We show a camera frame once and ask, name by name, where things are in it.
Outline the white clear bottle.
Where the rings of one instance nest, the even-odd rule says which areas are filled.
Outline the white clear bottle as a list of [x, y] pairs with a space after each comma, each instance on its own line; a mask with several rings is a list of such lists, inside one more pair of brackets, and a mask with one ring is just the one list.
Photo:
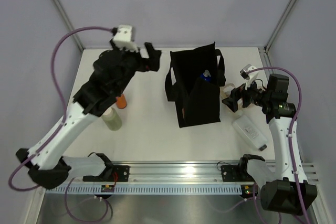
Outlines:
[[239, 136], [253, 149], [263, 151], [268, 147], [268, 140], [259, 128], [246, 115], [232, 123]]

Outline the orange blue spray bottle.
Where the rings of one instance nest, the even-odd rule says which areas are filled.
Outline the orange blue spray bottle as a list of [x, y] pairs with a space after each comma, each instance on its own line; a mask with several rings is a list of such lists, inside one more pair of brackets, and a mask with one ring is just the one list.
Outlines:
[[203, 73], [201, 73], [200, 78], [203, 79], [206, 82], [211, 82], [212, 81], [212, 75], [209, 70], [204, 70]]

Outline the black canvas bag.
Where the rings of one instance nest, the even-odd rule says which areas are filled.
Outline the black canvas bag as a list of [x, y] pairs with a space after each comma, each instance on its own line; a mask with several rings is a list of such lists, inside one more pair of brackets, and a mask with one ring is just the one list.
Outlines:
[[[220, 87], [226, 83], [222, 52], [215, 43], [171, 51], [165, 93], [174, 102], [180, 128], [220, 122]], [[200, 78], [209, 70], [212, 81]]]

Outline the green liquid bottle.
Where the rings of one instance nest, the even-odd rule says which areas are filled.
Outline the green liquid bottle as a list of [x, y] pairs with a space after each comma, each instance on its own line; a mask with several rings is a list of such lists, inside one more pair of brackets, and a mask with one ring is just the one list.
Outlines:
[[117, 131], [122, 126], [122, 121], [114, 108], [108, 108], [101, 118], [106, 126], [112, 131]]

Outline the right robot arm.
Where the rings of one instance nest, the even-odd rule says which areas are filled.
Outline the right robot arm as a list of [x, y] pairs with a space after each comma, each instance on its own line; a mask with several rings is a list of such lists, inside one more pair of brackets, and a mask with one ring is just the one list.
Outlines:
[[222, 102], [233, 112], [250, 104], [261, 107], [271, 131], [275, 151], [275, 171], [272, 172], [263, 157], [243, 155], [232, 169], [222, 166], [223, 180], [254, 181], [260, 188], [264, 210], [302, 216], [318, 192], [308, 182], [303, 170], [297, 144], [296, 106], [287, 101], [289, 78], [271, 74], [265, 89], [259, 88], [256, 77], [245, 75], [246, 83], [234, 88]]

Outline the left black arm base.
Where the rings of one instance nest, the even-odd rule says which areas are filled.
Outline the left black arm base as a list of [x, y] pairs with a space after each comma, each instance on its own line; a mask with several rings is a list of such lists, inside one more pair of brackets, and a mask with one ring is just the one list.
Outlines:
[[98, 176], [84, 176], [84, 182], [128, 182], [130, 166], [112, 165]]

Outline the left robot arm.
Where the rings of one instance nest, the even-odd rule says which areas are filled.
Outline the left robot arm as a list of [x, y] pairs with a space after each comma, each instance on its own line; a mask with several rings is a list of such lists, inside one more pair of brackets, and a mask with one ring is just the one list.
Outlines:
[[93, 63], [89, 80], [73, 96], [65, 117], [35, 146], [16, 152], [37, 186], [54, 189], [75, 177], [90, 177], [99, 182], [112, 177], [114, 164], [104, 154], [67, 157], [64, 152], [90, 124], [116, 103], [137, 71], [159, 70], [162, 52], [150, 42], [144, 45], [148, 54], [146, 58], [139, 51], [116, 46], [102, 52]]

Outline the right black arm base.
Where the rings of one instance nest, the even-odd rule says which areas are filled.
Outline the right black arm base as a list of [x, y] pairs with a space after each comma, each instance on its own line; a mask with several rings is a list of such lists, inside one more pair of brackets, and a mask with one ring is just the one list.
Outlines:
[[240, 172], [238, 166], [222, 165], [220, 167], [223, 182], [250, 182], [250, 178]]

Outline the aluminium rail frame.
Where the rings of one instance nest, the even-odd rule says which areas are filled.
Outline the aluminium rail frame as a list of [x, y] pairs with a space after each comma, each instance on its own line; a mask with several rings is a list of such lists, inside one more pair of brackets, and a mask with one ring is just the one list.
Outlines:
[[33, 165], [28, 174], [37, 185], [53, 189], [61, 185], [65, 181], [72, 178], [83, 178], [84, 176], [98, 176], [107, 167], [112, 165], [128, 165], [130, 166], [129, 180], [131, 181], [168, 181], [168, 182], [211, 182], [214, 180], [222, 181], [221, 166], [234, 165], [238, 166], [241, 173], [247, 175], [246, 165], [243, 162], [227, 163], [220, 161], [212, 162], [178, 162], [178, 163], [113, 163], [111, 161], [103, 161], [97, 156], [86, 158], [70, 158], [61, 159], [54, 168], [40, 168]]

